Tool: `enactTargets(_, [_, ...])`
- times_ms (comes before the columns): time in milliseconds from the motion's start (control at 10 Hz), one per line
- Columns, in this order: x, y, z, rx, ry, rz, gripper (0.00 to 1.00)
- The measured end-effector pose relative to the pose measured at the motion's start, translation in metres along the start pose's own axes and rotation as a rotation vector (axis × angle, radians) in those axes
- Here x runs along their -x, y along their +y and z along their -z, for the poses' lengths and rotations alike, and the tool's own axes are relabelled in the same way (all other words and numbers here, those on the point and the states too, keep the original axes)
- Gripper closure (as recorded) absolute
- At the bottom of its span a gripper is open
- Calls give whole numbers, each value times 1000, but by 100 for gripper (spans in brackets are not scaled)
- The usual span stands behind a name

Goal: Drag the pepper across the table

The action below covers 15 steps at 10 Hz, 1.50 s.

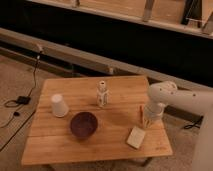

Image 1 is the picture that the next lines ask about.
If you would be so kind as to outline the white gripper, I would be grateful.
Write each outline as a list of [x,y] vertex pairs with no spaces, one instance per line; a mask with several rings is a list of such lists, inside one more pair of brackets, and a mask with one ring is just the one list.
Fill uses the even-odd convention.
[[164,107],[161,104],[148,102],[144,107],[144,115],[147,119],[143,121],[143,128],[147,129],[163,117]]

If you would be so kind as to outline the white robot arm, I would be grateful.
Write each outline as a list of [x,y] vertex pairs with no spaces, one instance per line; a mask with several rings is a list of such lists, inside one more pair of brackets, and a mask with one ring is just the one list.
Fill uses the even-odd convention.
[[171,81],[148,87],[144,116],[150,123],[163,117],[170,105],[204,116],[192,161],[192,171],[213,171],[213,91],[179,90]]

